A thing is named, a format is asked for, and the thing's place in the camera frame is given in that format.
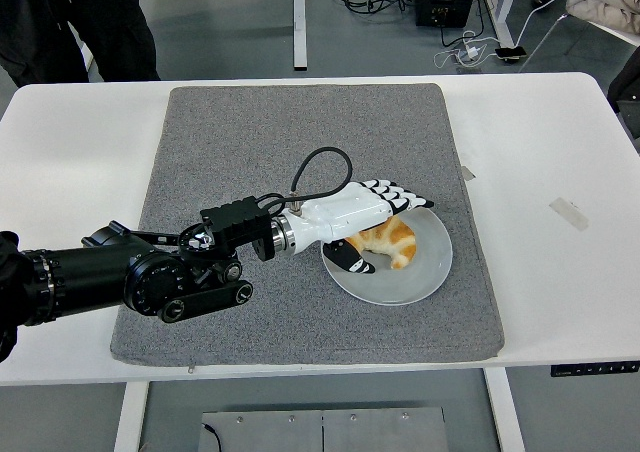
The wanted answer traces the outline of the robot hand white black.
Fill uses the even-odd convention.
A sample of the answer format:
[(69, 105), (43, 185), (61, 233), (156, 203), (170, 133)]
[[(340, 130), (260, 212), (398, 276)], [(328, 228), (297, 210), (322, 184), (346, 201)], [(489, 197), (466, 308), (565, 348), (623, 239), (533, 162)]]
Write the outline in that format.
[(283, 212), (291, 233), (291, 253), (315, 242), (341, 269), (371, 274), (364, 251), (386, 255), (394, 270), (406, 267), (417, 252), (413, 230), (398, 215), (434, 203), (388, 180), (350, 182), (339, 192), (303, 203), (299, 214)]

